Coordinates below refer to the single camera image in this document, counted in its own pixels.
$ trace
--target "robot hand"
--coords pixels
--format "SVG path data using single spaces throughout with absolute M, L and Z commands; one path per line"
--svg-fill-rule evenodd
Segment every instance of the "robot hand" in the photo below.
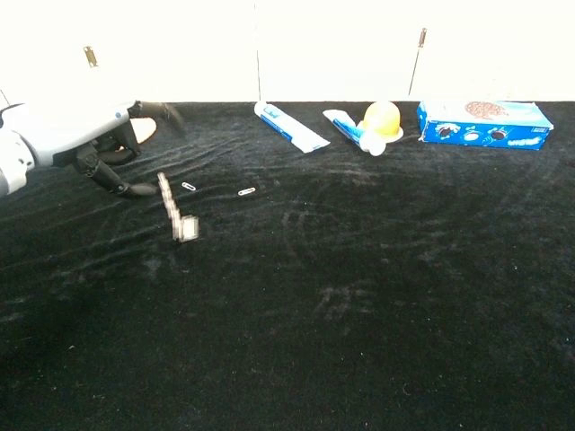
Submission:
M 92 178 L 122 197 L 152 195 L 152 184 L 129 184 L 109 165 L 124 164 L 140 154 L 133 118 L 163 119 L 180 135 L 177 110 L 165 103 L 135 101 L 117 106 L 69 107 L 13 105 L 0 111 L 0 197 L 26 184 L 36 166 L 65 166 Z

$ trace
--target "white cabinet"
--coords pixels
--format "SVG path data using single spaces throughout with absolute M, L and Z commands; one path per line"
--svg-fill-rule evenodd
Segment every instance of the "white cabinet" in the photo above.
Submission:
M 8 3 L 0 84 L 10 103 L 575 100 L 575 13 L 560 0 Z
M 10 103 L 81 96 L 91 80 L 81 2 L 19 0 L 3 6 L 2 90 Z
M 404 99 L 420 36 L 409 2 L 256 0 L 261 97 Z
M 415 99 L 575 99 L 569 2 L 430 3 Z
M 91 43 L 108 91 L 149 101 L 258 99 L 253 0 L 98 5 L 102 26 Z

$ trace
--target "white toothpaste tube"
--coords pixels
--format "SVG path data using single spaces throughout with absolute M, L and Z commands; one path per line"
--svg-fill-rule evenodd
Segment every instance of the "white toothpaste tube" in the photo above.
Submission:
M 358 128 L 344 110 L 325 110 L 323 115 L 351 142 L 371 155 L 381 155 L 387 146 L 385 140 L 376 132 Z
M 253 111 L 264 123 L 304 153 L 311 153 L 313 150 L 322 148 L 330 143 L 330 141 L 326 141 L 313 130 L 310 130 L 270 103 L 258 101 L 253 107 Z

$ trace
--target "paper clip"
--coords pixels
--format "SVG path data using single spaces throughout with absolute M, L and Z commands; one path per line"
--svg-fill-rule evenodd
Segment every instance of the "paper clip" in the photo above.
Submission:
M 191 184 L 189 184 L 188 182 L 183 182 L 181 186 L 184 187 L 185 189 L 188 189 L 189 191 L 196 191 L 196 188 Z
M 253 193 L 255 191 L 255 187 L 250 187 L 249 189 L 243 189 L 237 192 L 238 196 L 245 196 Z

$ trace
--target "toothpaste cap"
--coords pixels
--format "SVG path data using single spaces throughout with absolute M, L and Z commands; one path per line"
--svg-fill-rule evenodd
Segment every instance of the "toothpaste cap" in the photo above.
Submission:
M 359 147 L 373 156 L 384 153 L 387 143 L 374 130 L 366 130 L 359 139 Z

